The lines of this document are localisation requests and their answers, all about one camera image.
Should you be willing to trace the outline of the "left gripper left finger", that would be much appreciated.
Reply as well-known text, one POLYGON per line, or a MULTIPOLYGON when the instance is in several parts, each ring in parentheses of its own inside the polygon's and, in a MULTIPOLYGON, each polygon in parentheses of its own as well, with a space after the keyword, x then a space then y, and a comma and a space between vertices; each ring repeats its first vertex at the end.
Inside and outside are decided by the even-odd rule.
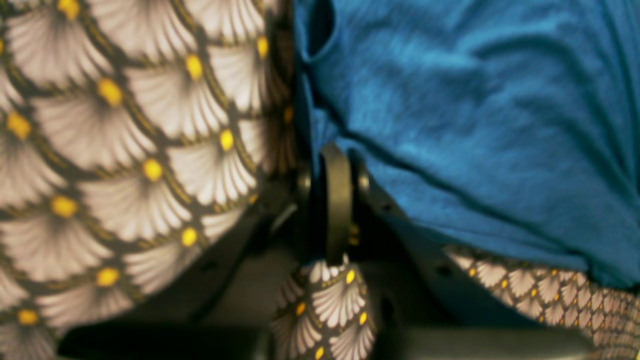
POLYGON ((73 360, 272 360, 270 296, 300 247, 308 170, 267 185, 240 221, 143 305, 66 333, 57 353, 73 360))

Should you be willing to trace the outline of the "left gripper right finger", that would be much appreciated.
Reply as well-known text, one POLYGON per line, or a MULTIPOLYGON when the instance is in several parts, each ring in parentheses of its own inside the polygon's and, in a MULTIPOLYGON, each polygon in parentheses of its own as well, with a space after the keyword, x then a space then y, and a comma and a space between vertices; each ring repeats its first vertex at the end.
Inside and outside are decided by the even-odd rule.
POLYGON ((373 360, 591 360, 577 330, 550 328, 506 307, 411 224, 364 160, 322 149, 326 258, 362 269, 379 332, 373 360))

